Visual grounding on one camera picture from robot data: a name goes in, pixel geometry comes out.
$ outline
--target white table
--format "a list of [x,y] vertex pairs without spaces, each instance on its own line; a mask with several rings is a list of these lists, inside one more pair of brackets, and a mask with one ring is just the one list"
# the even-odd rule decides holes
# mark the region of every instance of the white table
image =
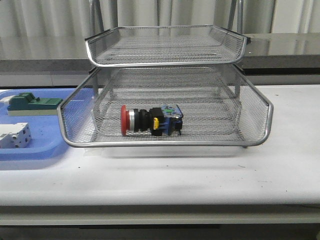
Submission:
[[274,104],[260,146],[70,147],[0,161],[0,205],[320,204],[320,85],[258,88]]

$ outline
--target stacked mesh tray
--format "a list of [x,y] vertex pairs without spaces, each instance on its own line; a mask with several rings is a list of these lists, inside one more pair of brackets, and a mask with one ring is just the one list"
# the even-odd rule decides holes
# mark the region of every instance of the stacked mesh tray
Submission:
[[[254,146],[273,106],[231,63],[246,37],[212,26],[117,27],[86,40],[96,68],[58,108],[74,147]],[[122,136],[120,109],[178,104],[180,136]]]

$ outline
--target white terminal block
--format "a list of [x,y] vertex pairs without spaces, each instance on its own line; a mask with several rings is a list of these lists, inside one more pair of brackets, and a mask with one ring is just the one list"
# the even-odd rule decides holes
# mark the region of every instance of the white terminal block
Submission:
[[31,132],[27,122],[0,124],[0,148],[25,148],[31,141]]

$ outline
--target upper mesh tray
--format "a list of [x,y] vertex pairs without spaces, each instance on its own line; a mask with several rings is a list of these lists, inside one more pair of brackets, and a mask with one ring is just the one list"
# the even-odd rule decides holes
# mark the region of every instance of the upper mesh tray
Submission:
[[243,57],[246,43],[213,25],[116,27],[85,41],[98,67],[230,64]]

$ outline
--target gray counter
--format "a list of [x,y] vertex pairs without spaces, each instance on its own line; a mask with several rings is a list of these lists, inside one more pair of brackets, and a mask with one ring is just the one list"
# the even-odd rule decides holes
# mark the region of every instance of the gray counter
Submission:
[[[318,68],[320,33],[248,34],[244,69]],[[0,72],[88,71],[85,41],[69,37],[0,38]]]

